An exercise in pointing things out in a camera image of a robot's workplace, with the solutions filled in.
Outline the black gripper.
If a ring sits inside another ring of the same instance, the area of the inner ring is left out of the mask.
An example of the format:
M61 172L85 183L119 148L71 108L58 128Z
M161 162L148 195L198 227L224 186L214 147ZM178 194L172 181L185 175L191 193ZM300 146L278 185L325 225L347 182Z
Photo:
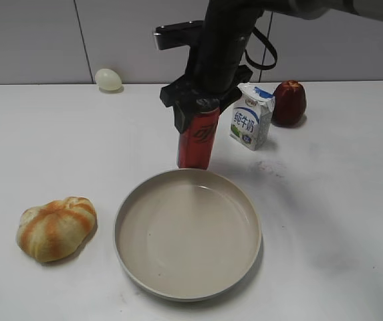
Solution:
M160 91L165 106L174 104L174 125L180 134L187 131L196 113L219 108L219 99L175 101L193 94L222 95L235 86L237 68L262 13L262 1L209 1L199 43L190 47L184 75Z

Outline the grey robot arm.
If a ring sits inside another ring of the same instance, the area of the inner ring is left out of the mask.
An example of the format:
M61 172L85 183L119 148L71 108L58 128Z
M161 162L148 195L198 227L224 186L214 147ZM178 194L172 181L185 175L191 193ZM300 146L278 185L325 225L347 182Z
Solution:
M204 20L163 25L154 30L159 50L188 46L184 74L163 87L160 100L174 110L174 125L184 133L193 118L213 109L224 111L239 99L238 84L248 82L252 69L271 70L247 53L254 35L277 59L277 50L255 26L265 11L317 19L334 9L383 21L383 1L209 1Z

